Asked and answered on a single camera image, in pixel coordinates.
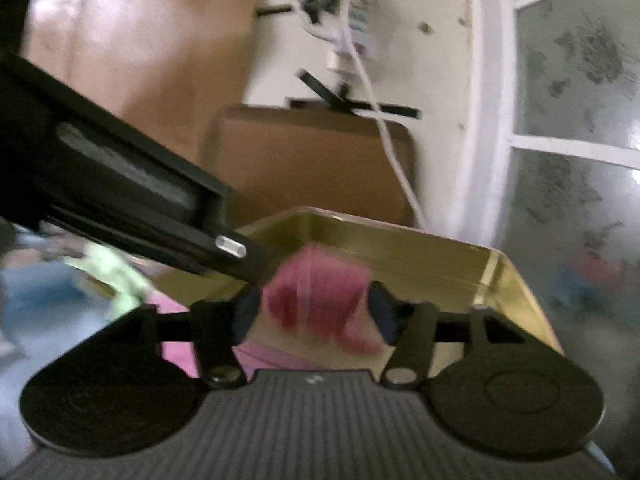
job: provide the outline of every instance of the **round black disc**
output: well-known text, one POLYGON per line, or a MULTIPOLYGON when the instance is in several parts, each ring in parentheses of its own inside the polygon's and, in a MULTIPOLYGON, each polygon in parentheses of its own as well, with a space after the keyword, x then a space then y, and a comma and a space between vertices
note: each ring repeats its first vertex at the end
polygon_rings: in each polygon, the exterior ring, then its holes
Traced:
POLYGON ((574 452, 602 419, 591 376, 549 349, 495 344, 443 370, 428 397, 439 421, 478 449, 542 460, 574 452))
POLYGON ((71 352, 37 373, 20 396, 33 437, 86 457, 127 454, 157 444, 190 420, 194 382, 177 366, 136 347, 71 352))

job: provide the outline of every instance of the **pink sheet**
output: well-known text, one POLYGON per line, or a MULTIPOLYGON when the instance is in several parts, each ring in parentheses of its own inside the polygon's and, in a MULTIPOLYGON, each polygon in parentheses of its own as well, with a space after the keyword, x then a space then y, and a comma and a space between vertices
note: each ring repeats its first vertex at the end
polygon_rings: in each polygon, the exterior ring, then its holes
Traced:
MULTIPOLYGON (((151 304, 157 305, 158 312, 162 314, 187 311, 186 307, 161 292, 151 293, 146 300, 151 304)), ((319 368, 317 364, 311 361, 253 341, 245 341, 235 347, 234 352, 248 379, 251 379, 255 371, 260 369, 317 370, 319 368)), ((178 365, 190 377, 198 376, 191 343, 162 343, 162 357, 178 365)))

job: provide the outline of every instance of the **yellow tray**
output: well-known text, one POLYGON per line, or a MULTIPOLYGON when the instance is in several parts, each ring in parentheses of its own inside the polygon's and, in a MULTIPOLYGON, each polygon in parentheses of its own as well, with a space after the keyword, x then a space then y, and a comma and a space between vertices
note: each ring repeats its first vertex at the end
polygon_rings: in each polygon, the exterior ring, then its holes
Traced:
MULTIPOLYGON (((321 244, 342 258, 369 267, 373 278, 401 300, 431 301, 446 312, 466 312, 474 305, 487 305, 561 351, 535 296, 500 251, 313 208, 284 212, 240 231, 273 251, 265 281, 289 255, 307 244, 321 244)), ((216 272, 193 276, 172 270, 156 280, 159 290, 185 305, 205 298, 231 298, 243 285, 216 272)), ((248 337, 325 367, 370 368, 374 375, 393 352, 388 348, 377 358, 348 354, 333 344, 283 333, 265 316, 258 317, 248 337)), ((460 356, 462 346, 438 345, 432 375, 460 356)))

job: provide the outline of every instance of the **glass panel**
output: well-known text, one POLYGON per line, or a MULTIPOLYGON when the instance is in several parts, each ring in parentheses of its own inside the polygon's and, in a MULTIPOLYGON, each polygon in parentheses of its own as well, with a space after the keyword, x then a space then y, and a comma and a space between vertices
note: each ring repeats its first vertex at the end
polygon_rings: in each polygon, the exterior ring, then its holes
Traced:
POLYGON ((596 442, 623 478, 640 474, 640 173, 514 151, 501 247, 590 371, 607 414, 596 442))
POLYGON ((640 0, 547 0, 520 13, 517 133, 640 149, 640 0))

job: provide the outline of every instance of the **white cable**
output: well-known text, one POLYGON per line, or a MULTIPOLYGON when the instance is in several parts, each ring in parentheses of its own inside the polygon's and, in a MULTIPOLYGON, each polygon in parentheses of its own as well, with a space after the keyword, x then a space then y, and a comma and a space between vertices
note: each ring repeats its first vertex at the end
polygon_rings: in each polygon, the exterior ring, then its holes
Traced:
POLYGON ((318 40, 329 41, 330 43, 334 42, 334 38, 332 36, 323 34, 320 32, 319 28, 316 28, 311 24, 311 18, 302 9, 299 0, 291 0, 291 5, 293 6, 293 10, 295 10, 296 14, 300 17, 302 28, 304 28, 305 31, 311 34, 314 38, 318 38, 318 40))
POLYGON ((380 104, 376 99, 376 94, 373 91, 373 85, 371 83, 371 79, 369 78, 369 73, 367 73, 367 69, 360 58, 360 54, 353 43, 353 37, 351 35, 351 27, 349 23, 349 11, 351 9, 351 4, 353 0, 342 0, 340 2, 340 20, 342 23, 342 29, 344 32, 344 39, 351 57, 353 58, 353 62, 355 63, 356 70, 360 79, 362 80, 362 85, 364 87, 365 94, 367 96, 367 100, 371 104, 371 108, 373 109, 373 115, 378 124, 378 130, 380 131, 380 139, 382 140, 382 147, 385 150, 386 158, 389 161, 389 164, 393 168, 396 177, 398 178, 398 182, 402 187, 402 191, 404 191, 404 195, 411 206, 411 209, 414 212, 415 220, 423 231, 426 233, 429 232, 428 223, 424 216, 424 212, 420 207, 418 199, 415 196, 414 190, 411 188, 411 184, 407 180, 404 171, 402 170, 402 166, 400 166, 400 162, 398 162, 398 156, 396 155, 396 150, 394 149, 394 144, 391 139, 391 134, 389 133, 389 129, 386 126, 386 122, 382 116, 382 111, 380 110, 380 104))

